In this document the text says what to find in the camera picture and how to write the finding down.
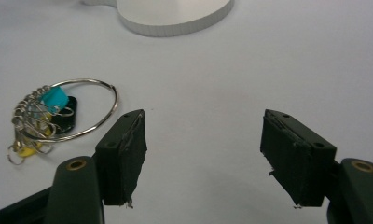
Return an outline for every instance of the keyring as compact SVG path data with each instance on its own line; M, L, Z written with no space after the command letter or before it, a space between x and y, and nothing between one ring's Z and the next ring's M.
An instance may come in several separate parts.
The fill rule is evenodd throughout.
M57 115L61 115L62 117L72 116L74 111L68 107L65 107L64 109L70 110L70 113L62 115L60 114L60 109L57 105L48 106L42 104L41 102L43 101L43 97L48 95L51 90L61 86L77 83L94 84L108 89L114 94L114 103L104 118L99 120L99 122L90 128L79 133L56 137L56 129L58 127L56 124L51 123L49 118ZM15 141L7 149L8 160L15 165L19 165L24 162L25 157L22 156L20 162L15 162L11 158L11 151L17 154L23 153L23 155L28 155L33 151L46 154L52 150L51 144L69 141L93 132L103 123L105 123L111 117L111 115L114 114L118 106L118 98L119 96L117 89L113 85L91 78L70 79L55 83L51 86L38 88L36 91L33 91L22 101L20 101L14 109L12 123L14 124L15 129ZM42 146L47 146L49 150L43 151L40 149Z

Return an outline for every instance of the white table surface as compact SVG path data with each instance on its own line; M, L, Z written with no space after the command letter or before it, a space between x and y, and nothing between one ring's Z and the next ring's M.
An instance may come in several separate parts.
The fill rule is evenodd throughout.
M91 77L115 85L105 125L23 166L7 162L12 110L46 84ZM106 113L98 87L80 102L76 131ZM76 0L0 0L0 208L51 185L56 167L94 147L117 118L146 112L148 152L134 209L105 207L106 223L326 223L294 209L259 152L266 108L338 147L337 160L373 162L373 1L238 0L218 24L152 38L113 7Z

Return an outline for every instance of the white object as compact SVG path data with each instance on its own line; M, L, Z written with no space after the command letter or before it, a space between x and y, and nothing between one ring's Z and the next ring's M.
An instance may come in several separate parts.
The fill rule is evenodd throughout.
M175 36L198 32L227 16L234 0L84 0L116 7L122 22L139 35Z

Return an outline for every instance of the keychain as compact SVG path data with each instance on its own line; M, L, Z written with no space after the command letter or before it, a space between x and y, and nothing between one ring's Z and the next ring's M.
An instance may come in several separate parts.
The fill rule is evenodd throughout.
M75 127L77 100L73 96L67 96L61 86L76 83L104 87L114 94L115 100L109 112L98 123L85 131L65 135ZM7 158L12 164L20 165L35 153L48 154L54 143L72 140L99 128L115 112L117 105L117 89L96 79L71 79L38 88L14 109L12 123L15 140L7 149Z

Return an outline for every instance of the metal key ring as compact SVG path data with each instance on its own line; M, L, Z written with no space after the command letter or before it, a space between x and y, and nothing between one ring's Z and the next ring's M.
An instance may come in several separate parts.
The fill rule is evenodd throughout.
M117 109L118 98L119 98L118 93L117 93L117 89L113 85L105 83L105 82L103 82L101 80L96 80L96 79L91 79L91 78L78 78L78 79L65 80L65 81L62 81L62 82L55 83L55 84L51 85L50 87L51 88L52 87L60 87L60 86L64 86L64 85L68 85L68 84L76 84L76 83L91 83L91 84L95 84L95 85L98 85L98 86L101 86L101 87L105 87L106 89L108 89L112 93L114 93L114 97L115 97L114 103L113 103L110 111L105 115L104 118L102 118L98 123L94 124L93 126L91 126L90 128L88 128L87 130L84 130L84 131L79 132L79 133L74 133L74 134L71 134L71 135L63 136L63 137L58 137L58 138L42 138L42 137L37 137L37 136L31 135L30 133L26 132L25 130L20 130L20 133L24 137L27 137L30 140L35 141L35 142L39 142L39 143L64 142L64 141L76 139L76 138L78 138L80 136L83 136L83 135L85 135L87 133L90 133L90 132L94 131L97 128L99 128L106 120L108 120L108 118Z

